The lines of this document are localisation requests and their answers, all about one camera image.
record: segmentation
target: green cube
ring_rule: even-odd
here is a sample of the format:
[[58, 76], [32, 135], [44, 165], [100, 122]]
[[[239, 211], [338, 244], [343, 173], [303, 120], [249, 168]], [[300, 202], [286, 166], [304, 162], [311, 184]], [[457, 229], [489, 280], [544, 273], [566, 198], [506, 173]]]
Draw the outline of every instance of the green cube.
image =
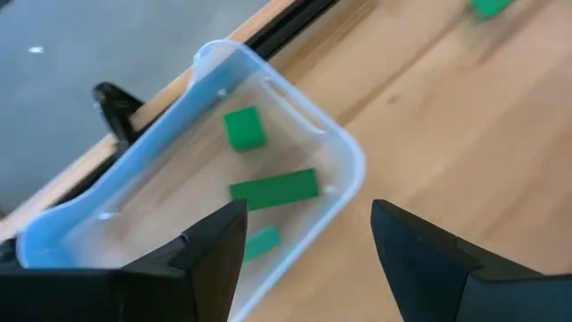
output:
[[280, 233], [276, 226], [261, 229], [248, 237], [243, 261], [248, 262], [260, 257], [278, 245], [280, 245]]
[[487, 20], [500, 13], [512, 2], [513, 0], [471, 0], [471, 5], [475, 8], [479, 18]]
[[260, 148], [266, 143], [265, 131], [256, 106], [228, 113], [223, 119], [228, 141], [235, 151]]

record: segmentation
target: wooden table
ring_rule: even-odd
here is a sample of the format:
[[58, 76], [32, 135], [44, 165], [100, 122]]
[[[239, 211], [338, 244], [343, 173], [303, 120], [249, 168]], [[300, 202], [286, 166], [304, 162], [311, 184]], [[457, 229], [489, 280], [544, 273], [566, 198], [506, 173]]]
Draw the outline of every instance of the wooden table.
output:
[[[231, 37], [290, 2], [272, 1]], [[487, 22], [459, 0], [341, 0], [298, 35], [271, 63], [356, 138], [366, 181], [249, 320], [399, 321], [372, 199], [543, 273], [572, 270], [570, 30], [569, 0], [517, 0]], [[164, 109], [189, 75], [133, 122]], [[0, 223], [0, 237], [112, 152], [105, 138]]]

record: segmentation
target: gray floor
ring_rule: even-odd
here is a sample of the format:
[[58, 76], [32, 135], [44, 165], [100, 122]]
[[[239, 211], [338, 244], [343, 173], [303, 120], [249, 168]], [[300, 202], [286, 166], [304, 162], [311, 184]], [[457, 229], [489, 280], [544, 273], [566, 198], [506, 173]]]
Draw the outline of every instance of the gray floor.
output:
[[90, 89], [150, 99], [268, 0], [14, 0], [0, 11], [0, 208], [100, 140]]

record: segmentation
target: green block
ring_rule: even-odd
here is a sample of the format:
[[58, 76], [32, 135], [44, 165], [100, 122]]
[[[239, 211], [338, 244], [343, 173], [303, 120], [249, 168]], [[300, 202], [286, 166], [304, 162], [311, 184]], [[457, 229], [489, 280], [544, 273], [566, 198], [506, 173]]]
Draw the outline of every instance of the green block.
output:
[[230, 187], [230, 191], [233, 200], [245, 199], [249, 210], [283, 205], [319, 195], [314, 169], [236, 183]]
[[278, 245], [280, 245], [278, 228], [274, 225], [263, 228], [248, 237], [243, 261], [248, 262], [262, 256]]
[[223, 119], [226, 136], [235, 151], [260, 148], [266, 143], [265, 131], [256, 106], [225, 114]]
[[514, 0], [471, 0], [476, 15], [483, 19], [489, 19], [500, 13]]

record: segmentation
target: plastic container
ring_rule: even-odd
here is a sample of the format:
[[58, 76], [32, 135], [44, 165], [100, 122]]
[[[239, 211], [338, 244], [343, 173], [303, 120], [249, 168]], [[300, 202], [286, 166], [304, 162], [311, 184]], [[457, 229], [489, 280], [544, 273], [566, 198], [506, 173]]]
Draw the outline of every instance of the plastic container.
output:
[[[193, 73], [187, 91], [89, 190], [21, 232], [25, 267], [121, 267], [223, 206], [230, 184], [315, 168], [320, 197], [248, 214], [248, 234], [277, 225], [282, 243], [243, 265], [231, 310], [241, 320], [356, 193], [365, 173], [356, 142], [250, 49], [208, 43]], [[267, 143], [237, 153], [223, 115], [252, 105]]]

